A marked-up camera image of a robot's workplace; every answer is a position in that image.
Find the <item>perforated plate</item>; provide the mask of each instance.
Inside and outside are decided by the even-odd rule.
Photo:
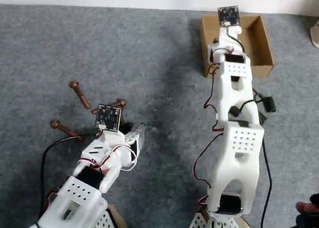
[[[139,133],[129,132],[128,134],[125,135],[125,143],[132,145],[138,140],[139,137],[140,137]]]
[[[225,74],[237,77],[251,76],[251,68],[249,65],[237,62],[224,62],[223,63]]]
[[[70,177],[60,192],[81,206],[87,206],[91,203],[91,199],[96,199],[100,196],[97,189],[75,177]]]
[[[264,130],[262,128],[238,127],[229,124],[228,146],[238,153],[260,151]]]
[[[233,218],[220,218],[214,222],[214,228],[239,228],[239,226]]]
[[[116,228],[116,226],[113,224],[108,209],[104,211],[102,217],[98,220],[94,228]]]
[[[196,213],[189,228],[209,228],[209,226],[207,222],[205,221],[203,215],[201,213]]]

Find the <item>robotic arm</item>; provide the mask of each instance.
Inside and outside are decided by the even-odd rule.
[[[101,133],[81,154],[73,175],[57,193],[37,224],[30,228],[115,228],[102,197],[120,174],[137,163],[145,126],[124,135],[119,129],[121,108],[99,105],[96,125]]]
[[[212,216],[237,217],[251,210],[259,177],[259,153],[264,129],[259,123],[257,104],[253,101],[250,59],[236,41],[241,33],[238,9],[219,11],[219,42],[211,45],[213,63],[218,63],[219,104],[217,127],[224,128],[220,157],[208,188],[207,210]],[[243,115],[230,119],[228,114]],[[241,194],[223,191],[232,180],[242,183]]]

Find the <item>circuit board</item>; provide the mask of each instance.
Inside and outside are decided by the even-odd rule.
[[[95,125],[98,129],[118,132],[121,116],[120,107],[99,104]]]
[[[220,27],[240,25],[238,6],[219,7],[218,17]]]

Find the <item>copper bolt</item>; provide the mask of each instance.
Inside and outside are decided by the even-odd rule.
[[[124,110],[122,109],[122,112],[121,112],[121,116],[120,116],[120,124],[124,124],[125,121],[124,121]]]
[[[86,97],[84,96],[84,94],[82,93],[79,85],[80,85],[80,83],[78,81],[72,81],[69,84],[70,88],[73,88],[73,90],[75,91],[76,95],[78,95],[78,97],[80,98],[80,100],[83,103],[84,107],[86,109],[90,109],[91,105],[88,102],[88,100],[86,99]]]
[[[107,104],[107,105],[108,106],[112,106],[112,107],[122,107],[122,108],[124,108],[125,105],[126,105],[126,101],[124,99],[119,99],[116,102],[112,102],[112,103]],[[91,112],[92,112],[92,114],[97,114],[98,113],[98,109],[95,108]]]
[[[70,129],[68,129],[66,126],[63,126],[59,120],[54,120],[51,122],[51,127],[53,129],[59,129],[60,131],[68,134],[71,137],[75,137],[75,136],[79,136],[79,134],[72,132]],[[79,141],[83,141],[84,138],[83,137],[79,137],[78,138]]]

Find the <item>finger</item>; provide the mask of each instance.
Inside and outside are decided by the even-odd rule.
[[[307,204],[303,202],[297,202],[296,209],[300,213],[319,213],[319,208],[317,208],[314,204]]]

